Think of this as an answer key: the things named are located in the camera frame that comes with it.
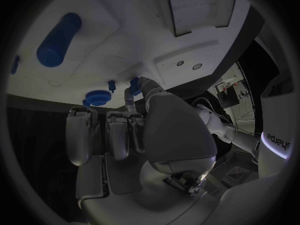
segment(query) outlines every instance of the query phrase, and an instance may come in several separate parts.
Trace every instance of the light strip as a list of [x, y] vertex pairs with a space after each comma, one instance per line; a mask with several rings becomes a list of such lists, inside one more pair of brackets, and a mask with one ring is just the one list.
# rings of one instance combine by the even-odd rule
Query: light strip
[[275, 150], [273, 147], [271, 147], [271, 146], [267, 143], [267, 141], [266, 141], [265, 138], [264, 138], [264, 133], [263, 133], [263, 132], [261, 133], [261, 140], [262, 140], [263, 144], [264, 144], [268, 149], [270, 149], [273, 153], [277, 154], [278, 156], [280, 156], [280, 157], [282, 157], [282, 158], [284, 158], [284, 159], [287, 159], [287, 158], [288, 158], [288, 156], [283, 155], [282, 153], [280, 153], [279, 151]]

